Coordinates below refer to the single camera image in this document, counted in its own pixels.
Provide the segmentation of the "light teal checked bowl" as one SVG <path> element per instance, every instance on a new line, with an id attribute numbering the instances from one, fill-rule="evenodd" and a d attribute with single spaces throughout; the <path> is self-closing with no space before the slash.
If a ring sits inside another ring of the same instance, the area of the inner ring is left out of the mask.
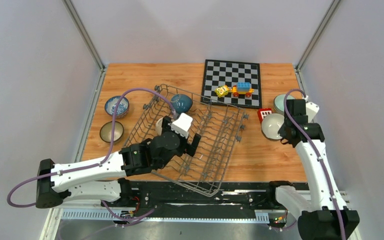
<path id="1" fill-rule="evenodd" d="M 276 113 L 284 115 L 284 100 L 286 94 L 277 95 L 273 100 L 273 106 Z"/>

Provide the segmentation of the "teal white bowl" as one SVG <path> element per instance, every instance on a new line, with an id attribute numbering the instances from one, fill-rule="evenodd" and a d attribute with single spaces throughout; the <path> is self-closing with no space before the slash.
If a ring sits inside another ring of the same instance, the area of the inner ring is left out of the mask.
<path id="1" fill-rule="evenodd" d="M 279 113 L 271 113 L 265 116 L 261 123 L 261 130 L 264 136 L 270 140 L 280 140 L 282 137 L 278 133 L 284 123 L 285 117 Z"/>

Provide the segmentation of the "grey wire dish rack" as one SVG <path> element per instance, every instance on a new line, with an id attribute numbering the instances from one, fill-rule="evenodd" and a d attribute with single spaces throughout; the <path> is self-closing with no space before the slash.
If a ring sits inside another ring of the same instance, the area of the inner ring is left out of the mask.
<path id="1" fill-rule="evenodd" d="M 241 139 L 240 132 L 248 115 L 243 108 L 231 104 L 202 103 L 201 95 L 174 86 L 156 85 L 155 91 L 156 95 L 144 105 L 144 111 L 130 131 L 123 148 L 158 136 L 155 125 L 160 118 L 163 118 L 162 133 L 174 132 L 171 123 L 180 114 L 176 113 L 170 100 L 176 94 L 189 96 L 193 105 L 185 114 L 192 117 L 193 121 L 188 131 L 188 143 L 193 141 L 195 134 L 201 135 L 195 155 L 174 156 L 164 168 L 149 174 L 206 197 L 215 195 L 221 188 L 233 148 Z"/>

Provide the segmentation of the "dark patterned bowl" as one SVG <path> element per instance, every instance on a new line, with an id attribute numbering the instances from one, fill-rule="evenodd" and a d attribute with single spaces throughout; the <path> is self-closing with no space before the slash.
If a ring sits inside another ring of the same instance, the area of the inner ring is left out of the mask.
<path id="1" fill-rule="evenodd" d="M 124 130 L 125 128 L 121 122 L 115 121 L 113 127 L 112 121 L 109 121 L 100 128 L 99 137 L 103 142 L 109 144 L 113 135 L 113 143 L 116 144 L 122 139 Z"/>

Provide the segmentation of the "white blue floral bowl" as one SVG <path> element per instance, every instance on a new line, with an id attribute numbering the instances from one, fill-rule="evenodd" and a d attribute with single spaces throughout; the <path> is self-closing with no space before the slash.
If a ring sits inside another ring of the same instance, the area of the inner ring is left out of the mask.
<path id="1" fill-rule="evenodd" d="M 105 102 L 104 110 L 108 115 L 112 116 L 115 110 L 116 110 L 116 115 L 129 112 L 129 109 L 130 109 L 129 100 L 126 97 L 124 97 L 122 100 L 119 100 L 120 97 L 121 97 L 120 95 L 113 96 L 113 97 L 110 97 Z"/>

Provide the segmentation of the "beige bowl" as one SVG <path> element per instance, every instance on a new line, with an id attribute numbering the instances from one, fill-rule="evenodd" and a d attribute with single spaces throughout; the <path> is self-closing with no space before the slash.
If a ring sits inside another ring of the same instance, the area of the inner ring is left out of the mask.
<path id="1" fill-rule="evenodd" d="M 157 133 L 158 136 L 160 136 L 162 134 L 162 125 L 163 125 L 163 117 L 159 118 L 155 124 L 155 131 Z"/>

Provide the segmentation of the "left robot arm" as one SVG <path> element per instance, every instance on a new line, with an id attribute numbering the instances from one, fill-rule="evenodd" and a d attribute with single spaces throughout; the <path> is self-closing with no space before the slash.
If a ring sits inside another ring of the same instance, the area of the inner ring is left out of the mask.
<path id="1" fill-rule="evenodd" d="M 163 169 L 170 160 L 184 154 L 194 156 L 201 135 L 195 134 L 191 143 L 187 137 L 165 131 L 87 162 L 56 164 L 50 158 L 41 160 L 37 172 L 36 202 L 38 209 L 48 209 L 73 200 L 104 200 L 129 206 L 133 193 L 124 186 L 126 177 L 144 175 Z"/>

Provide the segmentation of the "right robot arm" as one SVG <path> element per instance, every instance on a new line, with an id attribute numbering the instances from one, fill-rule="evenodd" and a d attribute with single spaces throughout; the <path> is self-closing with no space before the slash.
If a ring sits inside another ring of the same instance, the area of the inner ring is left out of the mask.
<path id="1" fill-rule="evenodd" d="M 296 150 L 307 178 L 310 201 L 294 187 L 282 185 L 265 195 L 272 209 L 283 205 L 297 220 L 303 240 L 350 240 L 360 223 L 356 210 L 348 208 L 332 176 L 322 128 L 308 120 L 304 99 L 284 101 L 280 136 Z"/>

